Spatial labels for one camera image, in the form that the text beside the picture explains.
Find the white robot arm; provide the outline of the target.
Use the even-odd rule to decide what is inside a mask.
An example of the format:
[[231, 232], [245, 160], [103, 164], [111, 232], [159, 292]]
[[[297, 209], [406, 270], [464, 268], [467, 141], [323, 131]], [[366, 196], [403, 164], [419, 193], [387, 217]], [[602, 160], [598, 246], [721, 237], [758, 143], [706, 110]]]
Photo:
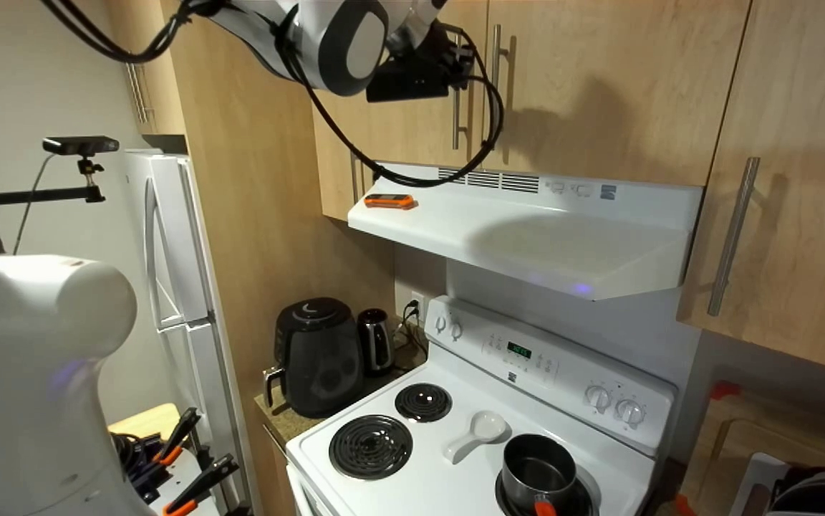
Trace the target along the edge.
[[[421, 50], [447, 0], [179, 0], [278, 77], [358, 96]], [[124, 473], [98, 395], [128, 338], [128, 278], [75, 255], [0, 255], [0, 516], [154, 516]]]

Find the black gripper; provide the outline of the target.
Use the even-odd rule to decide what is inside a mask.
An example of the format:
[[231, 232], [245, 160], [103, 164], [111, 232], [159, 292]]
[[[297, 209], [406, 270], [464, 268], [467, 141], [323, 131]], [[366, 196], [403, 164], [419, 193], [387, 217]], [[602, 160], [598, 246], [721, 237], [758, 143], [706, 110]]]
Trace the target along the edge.
[[464, 90], [476, 54], [469, 47], [431, 33], [419, 50], [387, 57], [366, 86], [370, 103], [447, 98]]

